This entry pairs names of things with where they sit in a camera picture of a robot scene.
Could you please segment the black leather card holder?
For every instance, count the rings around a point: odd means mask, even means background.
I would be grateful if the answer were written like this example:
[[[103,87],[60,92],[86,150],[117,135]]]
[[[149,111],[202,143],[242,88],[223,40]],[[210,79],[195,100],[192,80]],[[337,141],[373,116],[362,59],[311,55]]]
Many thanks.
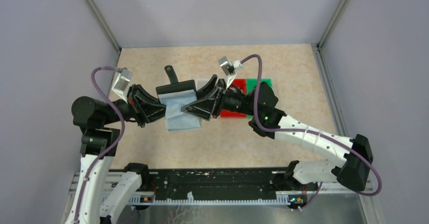
[[[195,80],[179,81],[172,65],[167,65],[164,70],[169,78],[170,84],[156,87],[156,93],[158,95],[179,93],[184,91],[196,92]]]

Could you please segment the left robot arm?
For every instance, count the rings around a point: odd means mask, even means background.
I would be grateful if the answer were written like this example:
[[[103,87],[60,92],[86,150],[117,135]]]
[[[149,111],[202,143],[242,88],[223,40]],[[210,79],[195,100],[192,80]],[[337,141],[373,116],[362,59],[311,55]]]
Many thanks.
[[[107,202],[102,203],[104,184],[124,133],[123,129],[106,125],[127,121],[144,127],[163,118],[165,110],[159,99],[137,84],[132,85],[125,100],[116,100],[111,105],[86,96],[73,102],[73,123],[82,131],[81,158],[76,193],[66,223],[117,223],[134,192],[156,191],[148,166],[129,163]]]

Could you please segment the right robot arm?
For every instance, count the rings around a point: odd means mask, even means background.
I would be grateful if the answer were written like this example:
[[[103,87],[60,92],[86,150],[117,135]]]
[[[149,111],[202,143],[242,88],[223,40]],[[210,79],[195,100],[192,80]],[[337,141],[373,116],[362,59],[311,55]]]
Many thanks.
[[[261,137],[294,143],[325,158],[321,161],[295,161],[286,178],[297,184],[337,182],[362,194],[372,170],[369,140],[331,134],[298,121],[277,109],[278,98],[266,83],[259,83],[248,94],[226,88],[224,80],[209,84],[210,92],[181,108],[182,112],[209,121],[220,112],[231,111],[252,116],[248,123]]]

